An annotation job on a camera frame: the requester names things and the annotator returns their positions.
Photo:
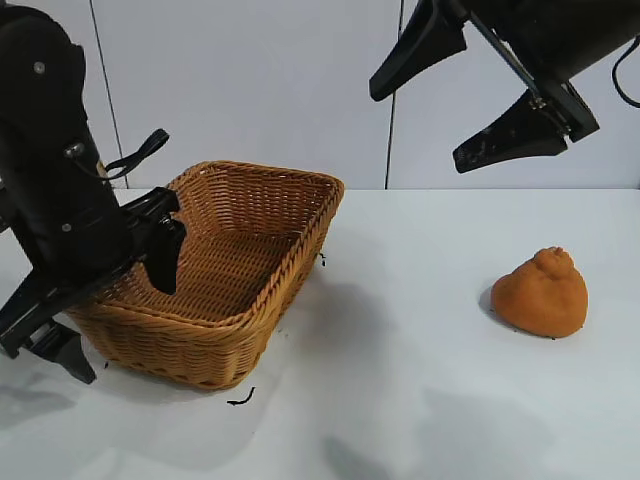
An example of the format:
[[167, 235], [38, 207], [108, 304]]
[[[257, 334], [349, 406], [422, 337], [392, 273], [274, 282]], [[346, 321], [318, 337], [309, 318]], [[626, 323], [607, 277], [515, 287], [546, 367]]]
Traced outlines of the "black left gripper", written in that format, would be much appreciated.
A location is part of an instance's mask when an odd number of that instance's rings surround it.
[[120, 205], [97, 151], [71, 144], [59, 160], [1, 162], [1, 217], [32, 265], [1, 309], [1, 347], [15, 358], [27, 349], [91, 384], [96, 373], [81, 335], [54, 316], [144, 265], [151, 285], [174, 295], [185, 225], [174, 215], [176, 193], [156, 187]]

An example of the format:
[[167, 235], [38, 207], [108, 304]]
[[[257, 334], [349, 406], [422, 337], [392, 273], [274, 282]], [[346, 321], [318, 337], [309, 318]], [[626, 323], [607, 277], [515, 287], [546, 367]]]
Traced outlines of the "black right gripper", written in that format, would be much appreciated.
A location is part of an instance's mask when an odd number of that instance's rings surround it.
[[369, 80], [382, 101], [422, 71], [467, 48], [468, 20], [527, 90], [452, 153], [458, 173], [567, 150], [599, 129], [571, 79], [639, 35], [637, 1], [419, 1]]

